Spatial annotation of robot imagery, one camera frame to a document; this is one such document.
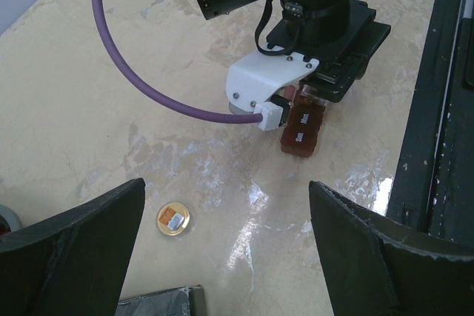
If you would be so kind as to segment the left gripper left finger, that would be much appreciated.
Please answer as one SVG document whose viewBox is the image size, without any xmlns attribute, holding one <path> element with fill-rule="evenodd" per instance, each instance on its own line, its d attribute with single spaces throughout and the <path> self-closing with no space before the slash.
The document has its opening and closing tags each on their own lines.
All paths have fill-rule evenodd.
<svg viewBox="0 0 474 316">
<path fill-rule="evenodd" d="M 114 315 L 144 202 L 137 178 L 2 235 L 1 314 Z"/>
</svg>

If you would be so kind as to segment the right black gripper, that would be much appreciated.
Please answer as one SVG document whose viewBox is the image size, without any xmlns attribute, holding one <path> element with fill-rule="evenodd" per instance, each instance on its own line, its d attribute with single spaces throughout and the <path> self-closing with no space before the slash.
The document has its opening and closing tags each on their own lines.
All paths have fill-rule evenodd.
<svg viewBox="0 0 474 316">
<path fill-rule="evenodd" d="M 349 0 L 342 7 L 329 7 L 304 18 L 290 13 L 301 5 L 280 0 L 282 20 L 266 37 L 269 50 L 303 55 L 317 68 L 303 79 L 323 99 L 338 103 L 354 81 L 364 76 L 370 59 L 386 40 L 391 26 L 376 21 L 376 10 L 365 1 Z"/>
</svg>

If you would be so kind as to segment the red weekly pill organizer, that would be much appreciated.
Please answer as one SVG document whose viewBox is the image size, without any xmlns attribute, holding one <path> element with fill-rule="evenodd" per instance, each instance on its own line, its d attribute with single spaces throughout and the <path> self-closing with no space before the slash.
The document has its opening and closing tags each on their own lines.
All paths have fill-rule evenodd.
<svg viewBox="0 0 474 316">
<path fill-rule="evenodd" d="M 300 158 L 309 158 L 313 155 L 327 104 L 327 100 L 318 97 L 314 87 L 307 84 L 300 85 L 281 136 L 280 145 L 283 153 Z"/>
</svg>

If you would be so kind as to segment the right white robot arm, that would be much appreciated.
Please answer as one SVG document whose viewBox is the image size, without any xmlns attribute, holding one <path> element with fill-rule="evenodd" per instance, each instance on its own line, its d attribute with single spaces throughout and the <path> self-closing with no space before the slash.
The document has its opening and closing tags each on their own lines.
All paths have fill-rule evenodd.
<svg viewBox="0 0 474 316">
<path fill-rule="evenodd" d="M 197 0 L 207 19 L 228 14 L 258 0 Z M 254 40 L 259 41 L 273 12 L 265 0 Z M 338 103 L 366 72 L 391 27 L 376 21 L 376 11 L 361 0 L 279 0 L 281 21 L 257 50 L 266 56 L 300 54 L 317 60 L 318 68 L 305 79 L 323 99 Z"/>
</svg>

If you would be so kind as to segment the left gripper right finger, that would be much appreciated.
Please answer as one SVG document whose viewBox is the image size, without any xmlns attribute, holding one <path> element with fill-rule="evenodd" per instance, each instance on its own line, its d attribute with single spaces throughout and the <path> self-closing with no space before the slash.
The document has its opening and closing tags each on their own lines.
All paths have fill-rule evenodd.
<svg viewBox="0 0 474 316">
<path fill-rule="evenodd" d="M 473 248 L 396 223 L 309 184 L 334 315 L 472 315 Z"/>
</svg>

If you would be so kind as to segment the clear gold bottle lid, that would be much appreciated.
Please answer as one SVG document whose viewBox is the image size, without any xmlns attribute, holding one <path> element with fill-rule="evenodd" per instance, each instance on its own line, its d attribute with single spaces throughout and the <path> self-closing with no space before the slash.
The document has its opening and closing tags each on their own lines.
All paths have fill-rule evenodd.
<svg viewBox="0 0 474 316">
<path fill-rule="evenodd" d="M 158 230 L 170 237 L 183 234 L 191 224 L 189 209 L 180 202 L 174 201 L 163 205 L 156 216 Z"/>
</svg>

